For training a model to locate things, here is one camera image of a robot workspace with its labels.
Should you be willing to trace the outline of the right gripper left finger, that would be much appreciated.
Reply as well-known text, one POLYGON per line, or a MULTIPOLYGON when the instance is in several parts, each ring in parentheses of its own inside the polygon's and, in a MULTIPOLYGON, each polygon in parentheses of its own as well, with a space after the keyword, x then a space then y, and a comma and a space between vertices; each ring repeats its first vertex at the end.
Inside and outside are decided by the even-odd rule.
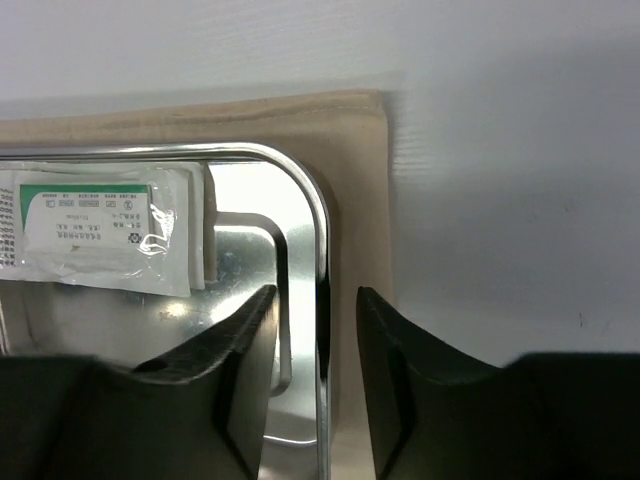
POLYGON ((132 369, 89 356, 1 360, 5 479, 254 479, 278 319, 265 285, 132 369))

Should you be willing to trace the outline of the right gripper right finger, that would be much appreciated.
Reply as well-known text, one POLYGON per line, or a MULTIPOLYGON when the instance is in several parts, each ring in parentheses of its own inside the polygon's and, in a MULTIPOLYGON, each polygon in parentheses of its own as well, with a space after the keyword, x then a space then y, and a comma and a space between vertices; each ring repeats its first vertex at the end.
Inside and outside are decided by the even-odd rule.
POLYGON ((357 337, 379 479, 635 479, 639 358, 534 353, 494 367, 370 287, 357 337))

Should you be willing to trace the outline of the stainless steel instrument tray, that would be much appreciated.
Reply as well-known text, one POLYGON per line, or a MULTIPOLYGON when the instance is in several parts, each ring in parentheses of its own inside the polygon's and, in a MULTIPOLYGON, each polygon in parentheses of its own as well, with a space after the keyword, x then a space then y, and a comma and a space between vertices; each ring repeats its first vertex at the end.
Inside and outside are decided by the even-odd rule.
POLYGON ((231 438, 256 479, 330 475, 331 320, 329 215, 313 176, 256 143, 9 148, 3 167, 168 166, 204 171, 205 286, 187 298, 32 282, 1 286, 5 355, 89 354, 134 367, 212 327, 259 288, 274 285, 267 312, 274 356, 250 357, 239 392, 269 386, 267 411, 236 403, 231 438))

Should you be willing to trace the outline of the green white suture packet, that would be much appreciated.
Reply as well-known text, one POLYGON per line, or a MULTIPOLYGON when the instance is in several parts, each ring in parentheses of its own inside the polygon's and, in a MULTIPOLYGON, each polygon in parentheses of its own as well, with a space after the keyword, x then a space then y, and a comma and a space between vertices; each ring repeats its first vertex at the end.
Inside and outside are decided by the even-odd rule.
POLYGON ((196 162, 7 162, 1 277, 188 297, 205 286, 196 162))

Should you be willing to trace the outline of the beige surgical wrap cloth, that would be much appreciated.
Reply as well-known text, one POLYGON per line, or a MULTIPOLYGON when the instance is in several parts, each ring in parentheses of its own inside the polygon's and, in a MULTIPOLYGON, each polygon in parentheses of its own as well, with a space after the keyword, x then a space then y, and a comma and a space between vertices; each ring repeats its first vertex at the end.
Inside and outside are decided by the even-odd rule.
POLYGON ((389 132, 382 96, 340 91, 138 112, 4 120, 1 143, 255 141, 319 180, 331 217, 331 476, 375 476, 356 334, 361 285, 393 295, 389 132))

